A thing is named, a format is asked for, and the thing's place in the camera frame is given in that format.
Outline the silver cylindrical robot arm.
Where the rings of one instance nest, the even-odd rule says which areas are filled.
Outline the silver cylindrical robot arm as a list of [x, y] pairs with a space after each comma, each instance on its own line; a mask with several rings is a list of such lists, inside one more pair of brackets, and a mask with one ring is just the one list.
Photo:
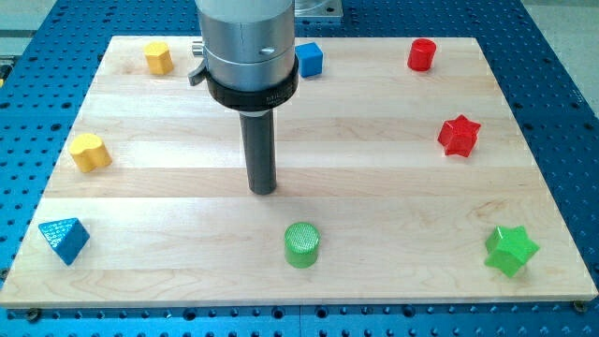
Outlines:
[[242, 112], [284, 104], [298, 86], [293, 0], [197, 0], [202, 61], [188, 74]]

